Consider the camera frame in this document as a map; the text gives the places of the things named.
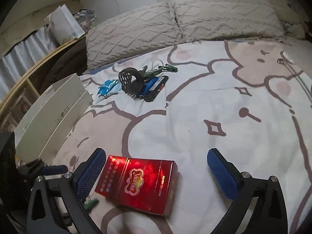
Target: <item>metal screw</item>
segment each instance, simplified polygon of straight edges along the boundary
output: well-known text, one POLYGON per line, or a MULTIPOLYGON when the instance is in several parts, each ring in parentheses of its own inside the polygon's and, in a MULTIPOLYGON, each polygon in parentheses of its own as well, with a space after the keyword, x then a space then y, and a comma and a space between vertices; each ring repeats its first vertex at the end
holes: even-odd
POLYGON ((271 180, 272 180, 273 182, 277 182, 277 181, 278 181, 277 177, 275 177, 275 176, 272 176, 272 177, 271 177, 271 180))
POLYGON ((38 182, 40 182, 40 181, 42 181, 43 180, 43 176, 38 176, 37 178, 36 178, 36 181, 38 181, 38 182))
POLYGON ((70 178, 71 176, 73 176, 72 172, 66 172, 64 173, 64 178, 70 178))
POLYGON ((250 178, 250 174, 248 172, 241 173, 244 178, 250 178))

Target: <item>blue packet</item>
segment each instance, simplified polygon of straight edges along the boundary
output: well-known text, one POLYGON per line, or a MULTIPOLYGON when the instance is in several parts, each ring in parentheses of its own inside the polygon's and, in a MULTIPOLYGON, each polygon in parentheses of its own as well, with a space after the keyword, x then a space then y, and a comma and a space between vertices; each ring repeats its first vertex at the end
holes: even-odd
POLYGON ((120 91, 121 83, 117 80, 107 80, 99 89, 93 104, 97 104, 103 99, 108 98, 111 95, 117 94, 120 91))
POLYGON ((98 95, 101 94, 102 96, 106 97, 106 95, 110 92, 113 87, 119 83, 119 80, 107 80, 98 91, 98 95))

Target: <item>cartoon print bedding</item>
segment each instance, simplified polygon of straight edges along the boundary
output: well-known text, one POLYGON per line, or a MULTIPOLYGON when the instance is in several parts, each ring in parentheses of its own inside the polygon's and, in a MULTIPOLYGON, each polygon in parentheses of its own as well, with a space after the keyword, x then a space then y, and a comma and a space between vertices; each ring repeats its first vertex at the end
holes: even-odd
POLYGON ((294 233, 312 206, 312 80, 280 45, 260 41, 181 44, 80 78, 94 98, 122 69, 157 63, 177 66, 178 72, 164 73, 169 80, 153 102, 120 92, 92 105, 53 162, 73 171, 101 147, 107 156, 177 163, 180 179, 166 219, 115 205, 93 187, 90 196, 100 203, 91 217, 101 231, 210 233, 231 204, 206 162, 207 151, 218 148, 240 172, 278 177, 294 233))

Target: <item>logo on pack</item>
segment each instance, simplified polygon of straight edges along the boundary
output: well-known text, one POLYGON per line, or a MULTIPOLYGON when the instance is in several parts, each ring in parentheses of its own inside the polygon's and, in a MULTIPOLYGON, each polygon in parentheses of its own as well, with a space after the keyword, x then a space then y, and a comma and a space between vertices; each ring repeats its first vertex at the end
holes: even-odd
POLYGON ((142 169, 132 169, 130 171, 130 177, 127 178, 127 185, 124 191, 132 196, 137 195, 144 182, 143 176, 144 171, 142 169))

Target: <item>white paper bag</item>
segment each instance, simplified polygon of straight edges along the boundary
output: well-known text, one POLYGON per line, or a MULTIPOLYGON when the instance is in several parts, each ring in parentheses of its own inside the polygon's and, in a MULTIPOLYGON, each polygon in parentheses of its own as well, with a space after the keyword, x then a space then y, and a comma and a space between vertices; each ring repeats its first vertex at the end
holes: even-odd
POLYGON ((65 137, 93 99, 77 74, 52 84, 15 129, 16 155, 23 162, 51 164, 65 137))
POLYGON ((85 34, 65 4, 48 15, 45 22, 61 45, 85 34))

